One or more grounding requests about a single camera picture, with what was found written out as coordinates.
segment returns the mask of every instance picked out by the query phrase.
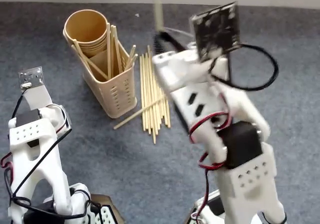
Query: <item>ventilation hole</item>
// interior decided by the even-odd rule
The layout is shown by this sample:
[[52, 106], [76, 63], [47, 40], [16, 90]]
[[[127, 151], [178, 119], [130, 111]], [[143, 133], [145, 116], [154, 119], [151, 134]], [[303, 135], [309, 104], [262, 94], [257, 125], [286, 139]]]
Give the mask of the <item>ventilation hole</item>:
[[197, 109], [195, 110], [195, 115], [198, 117], [201, 115], [202, 111], [203, 111], [203, 108], [205, 107], [204, 104], [199, 104]]
[[211, 121], [212, 123], [217, 123], [217, 122], [220, 121], [220, 117], [219, 117], [219, 116], [212, 117], [212, 118], [210, 118], [210, 121]]
[[189, 100], [188, 100], [188, 104], [189, 104], [189, 105], [192, 105], [192, 104], [194, 103], [194, 101], [195, 101], [195, 99], [196, 99], [196, 96], [197, 96], [197, 93], [192, 93], [192, 94], [190, 95], [190, 98], [189, 98]]

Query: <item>plastic container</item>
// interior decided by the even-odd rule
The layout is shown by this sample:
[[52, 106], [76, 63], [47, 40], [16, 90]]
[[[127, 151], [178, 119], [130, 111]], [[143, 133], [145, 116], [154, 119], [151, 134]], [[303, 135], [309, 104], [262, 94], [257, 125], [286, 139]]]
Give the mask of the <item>plastic container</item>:
[[[128, 60], [128, 53], [119, 42], [122, 65], [125, 66]], [[103, 51], [90, 60], [105, 72], [107, 68], [107, 51]], [[114, 78], [105, 79], [94, 69], [88, 68], [85, 62], [78, 55], [82, 62], [83, 78], [94, 93], [98, 102], [111, 118], [118, 118], [126, 112], [132, 110], [137, 105], [135, 94], [134, 66]]]

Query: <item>beige container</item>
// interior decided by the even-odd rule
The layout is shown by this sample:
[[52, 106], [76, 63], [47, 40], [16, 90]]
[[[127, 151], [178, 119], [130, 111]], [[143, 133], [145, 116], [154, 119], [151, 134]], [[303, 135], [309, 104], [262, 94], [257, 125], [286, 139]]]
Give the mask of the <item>beige container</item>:
[[76, 39], [83, 53], [92, 57], [107, 47], [107, 22], [106, 17], [96, 10], [79, 10], [66, 20], [63, 35], [70, 44]]
[[[122, 65], [125, 65], [129, 55], [120, 42], [119, 47]], [[104, 73], [106, 73], [107, 68], [106, 55], [107, 51], [105, 50], [90, 59]], [[126, 112], [132, 110], [137, 105], [134, 87], [135, 77], [133, 71], [135, 64], [133, 64], [130, 69], [117, 75], [111, 80], [105, 81], [105, 79], [98, 72], [96, 72], [94, 69], [88, 68], [80, 56], [79, 58], [82, 61], [84, 80], [109, 117], [118, 118]]]

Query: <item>cable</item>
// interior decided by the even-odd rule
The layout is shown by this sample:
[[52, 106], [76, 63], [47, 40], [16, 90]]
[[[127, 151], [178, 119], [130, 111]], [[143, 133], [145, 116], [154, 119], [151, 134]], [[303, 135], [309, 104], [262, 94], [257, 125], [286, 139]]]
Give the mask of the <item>cable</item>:
[[5, 159], [7, 159], [8, 157], [10, 157], [11, 155], [12, 155], [12, 152], [9, 152], [9, 153], [7, 153], [4, 157], [2, 157], [1, 160], [0, 160], [0, 166], [1, 166], [2, 168], [7, 168], [7, 167], [9, 167], [9, 169], [10, 169], [10, 184], [12, 184], [13, 181], [14, 181], [14, 164], [13, 164], [13, 162], [6, 162], [6, 163], [4, 164], [4, 161], [5, 161]]
[[163, 28], [166, 29], [166, 30], [170, 30], [170, 31], [176, 32], [176, 33], [181, 33], [181, 34], [183, 34], [185, 36], [188, 36], [190, 38], [194, 38], [194, 36], [191, 33], [188, 33], [188, 32], [185, 32], [185, 31], [182, 31], [182, 30], [179, 30], [179, 29], [169, 28], [169, 27], [163, 27]]
[[24, 97], [24, 94], [26, 93], [27, 90], [28, 90], [28, 89], [25, 89], [25, 90], [22, 92], [20, 98], [18, 99], [18, 101], [17, 101], [17, 103], [16, 103], [16, 105], [15, 105], [15, 109], [14, 109], [14, 111], [13, 111], [13, 113], [12, 113], [11, 118], [14, 118], [14, 117], [16, 116], [17, 111], [18, 111], [18, 108], [19, 108], [19, 106], [20, 106], [20, 104], [21, 104], [21, 102], [22, 102], [22, 98]]
[[250, 44], [244, 44], [244, 43], [242, 43], [240, 46], [243, 48], [256, 50], [269, 58], [270, 62], [273, 65], [273, 70], [274, 70], [271, 78], [265, 84], [260, 85], [260, 86], [256, 86], [256, 87], [243, 87], [243, 86], [236, 85], [236, 84], [232, 83], [230, 80], [226, 81], [224, 79], [221, 79], [221, 78], [215, 76], [214, 74], [211, 74], [211, 71], [215, 66], [217, 58], [215, 58], [213, 60], [211, 67], [208, 71], [209, 74], [211, 75], [211, 77], [214, 78], [215, 80], [223, 83], [223, 84], [226, 84], [226, 85], [232, 87], [232, 88], [237, 88], [237, 89], [244, 90], [244, 91], [260, 91], [260, 90], [263, 90], [263, 89], [269, 87], [276, 80], [276, 78], [278, 77], [278, 74], [279, 74], [279, 66], [278, 66], [278, 62], [276, 61], [276, 59], [262, 47], [250, 45]]
[[[198, 121], [195, 125], [193, 125], [191, 128], [190, 128], [190, 131], [189, 131], [189, 137], [190, 137], [190, 140], [194, 143], [193, 139], [192, 139], [192, 133], [198, 128], [200, 127], [205, 121], [211, 119], [212, 117], [218, 117], [218, 116], [221, 116], [221, 115], [227, 115], [227, 119], [225, 120], [225, 122], [220, 125], [219, 127], [215, 127], [215, 129], [223, 129], [227, 126], [230, 125], [231, 123], [231, 120], [232, 120], [232, 117], [231, 117], [231, 114], [230, 114], [230, 109], [229, 109], [229, 106], [227, 104], [227, 100], [226, 100], [226, 97], [224, 96], [224, 94], [222, 92], [220, 92], [220, 97], [223, 99], [223, 101], [225, 102], [227, 108], [228, 108], [228, 111], [227, 112], [215, 112], [215, 113], [212, 113], [206, 117], [204, 117], [203, 119], [201, 119], [200, 121]], [[200, 168], [203, 168], [204, 169], [204, 174], [205, 174], [205, 194], [204, 194], [204, 199], [203, 199], [203, 203], [202, 205], [200, 206], [199, 210], [195, 213], [192, 213], [191, 214], [191, 218], [193, 220], [196, 221], [197, 224], [198, 223], [198, 219], [199, 219], [199, 215], [200, 213], [202, 212], [202, 210], [205, 208], [205, 206], [207, 205], [208, 203], [208, 199], [209, 199], [209, 181], [208, 181], [208, 172], [209, 171], [215, 171], [219, 168], [221, 168], [224, 163], [213, 163], [212, 165], [208, 166], [208, 165], [205, 165], [203, 164], [203, 161], [207, 158], [208, 156], [208, 152], [205, 152], [199, 159], [199, 162], [198, 162], [198, 166]]]
[[30, 170], [30, 172], [26, 175], [26, 177], [22, 180], [22, 182], [19, 184], [19, 186], [16, 188], [15, 192], [13, 193], [13, 196], [15, 197], [17, 195], [17, 192], [22, 187], [22, 185], [26, 182], [26, 180], [31, 176], [31, 174], [37, 169], [37, 167], [42, 163], [42, 161], [48, 156], [48, 154], [55, 148], [55, 146], [62, 141], [70, 132], [72, 129], [69, 129], [66, 131], [61, 137], [59, 137], [53, 145], [46, 151], [46, 153], [40, 158], [40, 160], [35, 164], [35, 166]]
[[[18, 99], [17, 103], [16, 103], [16, 106], [15, 106], [15, 109], [12, 113], [12, 118], [14, 118], [17, 114], [17, 111], [18, 111], [18, 108], [22, 102], [22, 99], [23, 99], [23, 96], [25, 94], [25, 92], [27, 91], [24, 90], [23, 93], [21, 94], [20, 98]], [[63, 125], [58, 128], [56, 130], [56, 133], [58, 133], [66, 124], [67, 124], [67, 115], [65, 113], [65, 111], [57, 104], [50, 104], [48, 105], [47, 107], [49, 106], [56, 106], [58, 107], [61, 111], [62, 111], [62, 114], [64, 116], [64, 122], [63, 122]], [[25, 198], [25, 197], [17, 197], [17, 192], [19, 191], [19, 189], [22, 187], [22, 185], [26, 182], [26, 180], [31, 176], [31, 174], [37, 169], [37, 167], [41, 164], [41, 162], [48, 156], [48, 154], [55, 148], [55, 146], [60, 142], [62, 141], [70, 132], [72, 131], [72, 129], [70, 128], [68, 131], [66, 131], [63, 135], [61, 135], [53, 144], [52, 146], [46, 151], [46, 153], [40, 158], [40, 160], [35, 164], [35, 166], [30, 170], [30, 172], [25, 176], [25, 178], [21, 181], [21, 183], [18, 185], [18, 187], [16, 188], [15, 192], [12, 192], [12, 189], [11, 189], [11, 184], [12, 184], [12, 181], [13, 181], [13, 164], [12, 162], [6, 162], [4, 164], [4, 160], [6, 158], [8, 158], [9, 156], [12, 155], [11, 152], [9, 152], [8, 154], [6, 154], [1, 160], [0, 160], [0, 166], [2, 168], [6, 168], [5, 171], [4, 171], [4, 183], [5, 183], [5, 187], [6, 187], [6, 190], [9, 194], [9, 200], [10, 202], [13, 202], [15, 203], [16, 205], [20, 206], [20, 207], [23, 207], [23, 208], [26, 208], [28, 210], [31, 210], [33, 212], [38, 212], [38, 213], [42, 213], [42, 214], [46, 214], [46, 215], [50, 215], [50, 216], [54, 216], [54, 217], [57, 217], [57, 218], [61, 218], [61, 219], [64, 219], [64, 220], [70, 220], [70, 219], [78, 219], [78, 218], [83, 218], [87, 215], [87, 208], [89, 206], [89, 204], [92, 204], [94, 206], [96, 206], [97, 208], [99, 208], [99, 217], [100, 217], [100, 221], [101, 221], [101, 224], [103, 224], [103, 218], [102, 218], [102, 214], [101, 214], [101, 205], [100, 204], [97, 204], [95, 202], [92, 202], [91, 199], [90, 199], [90, 195], [84, 191], [84, 190], [76, 190], [75, 192], [82, 192], [84, 193], [87, 197], [88, 197], [88, 200], [85, 202], [85, 209], [84, 209], [84, 212], [82, 214], [77, 214], [77, 215], [71, 215], [71, 216], [65, 216], [65, 215], [59, 215], [59, 214], [55, 214], [55, 213], [51, 213], [51, 212], [48, 212], [48, 211], [45, 211], [45, 210], [42, 210], [42, 209], [39, 209], [39, 208], [36, 208], [36, 207], [33, 207], [32, 204], [31, 204], [31, 200], [28, 199], [28, 198]]]
[[47, 105], [46, 107], [48, 108], [48, 107], [51, 107], [51, 106], [59, 108], [59, 109], [61, 110], [61, 112], [62, 112], [63, 117], [64, 117], [64, 121], [63, 121], [62, 126], [59, 127], [59, 128], [55, 131], [55, 133], [58, 133], [58, 132], [60, 132], [61, 129], [64, 128], [64, 126], [66, 125], [66, 123], [67, 123], [67, 115], [66, 115], [66, 112], [64, 111], [64, 109], [61, 108], [59, 105], [57, 105], [57, 104], [55, 104], [55, 103], [49, 104], [49, 105]]
[[219, 168], [221, 168], [224, 163], [214, 163], [212, 164], [211, 166], [206, 166], [206, 165], [203, 165], [202, 162], [206, 159], [206, 157], [208, 156], [208, 153], [204, 153], [200, 160], [199, 160], [199, 167], [201, 168], [204, 168], [204, 175], [205, 175], [205, 194], [204, 194], [204, 198], [203, 198], [203, 202], [202, 202], [202, 205], [200, 206], [200, 208], [198, 209], [197, 212], [195, 213], [192, 213], [191, 214], [191, 218], [193, 220], [196, 221], [197, 224], [198, 223], [198, 219], [199, 219], [199, 215], [200, 213], [202, 212], [202, 210], [205, 208], [205, 206], [207, 205], [208, 203], [208, 200], [209, 200], [209, 180], [208, 180], [208, 172], [209, 171], [215, 171], [215, 170], [218, 170]]

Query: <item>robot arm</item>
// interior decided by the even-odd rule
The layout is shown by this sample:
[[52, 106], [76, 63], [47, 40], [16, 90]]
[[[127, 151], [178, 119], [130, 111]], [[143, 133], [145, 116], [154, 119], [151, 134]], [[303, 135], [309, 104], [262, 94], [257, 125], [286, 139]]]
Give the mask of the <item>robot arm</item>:
[[[69, 184], [62, 170], [58, 146], [46, 156], [41, 164], [30, 171], [49, 150], [58, 135], [71, 129], [71, 123], [62, 106], [52, 103], [44, 86], [41, 68], [19, 73], [20, 86], [26, 88], [30, 111], [17, 115], [9, 123], [10, 151], [13, 159], [13, 183], [11, 189], [17, 197], [31, 200], [35, 187], [41, 179], [52, 186], [54, 209], [57, 214], [71, 215], [72, 205]], [[26, 209], [12, 203], [9, 214], [14, 223], [22, 223]]]
[[[212, 80], [208, 75], [212, 60], [210, 65], [208, 62], [189, 61], [188, 53], [192, 52], [163, 53], [153, 57], [153, 63], [158, 81], [174, 101], [191, 140], [204, 144], [211, 163], [224, 163], [224, 168], [219, 169], [216, 175], [225, 210], [225, 220], [219, 220], [225, 224], [249, 224], [250, 221], [260, 224], [255, 215], [263, 211], [270, 223], [285, 222], [284, 209], [278, 201], [274, 183], [276, 165], [273, 150], [265, 143], [270, 135], [268, 123], [244, 91]], [[180, 66], [184, 72], [179, 73]], [[218, 58], [211, 73], [226, 79], [229, 75], [227, 60]], [[235, 117], [240, 122], [217, 132], [221, 119], [222, 123], [228, 123], [224, 119], [226, 113], [229, 118]], [[246, 176], [251, 172], [256, 173], [255, 181]], [[253, 204], [245, 194], [254, 192], [259, 185], [261, 192]], [[200, 216], [207, 223], [216, 219], [207, 207]]]

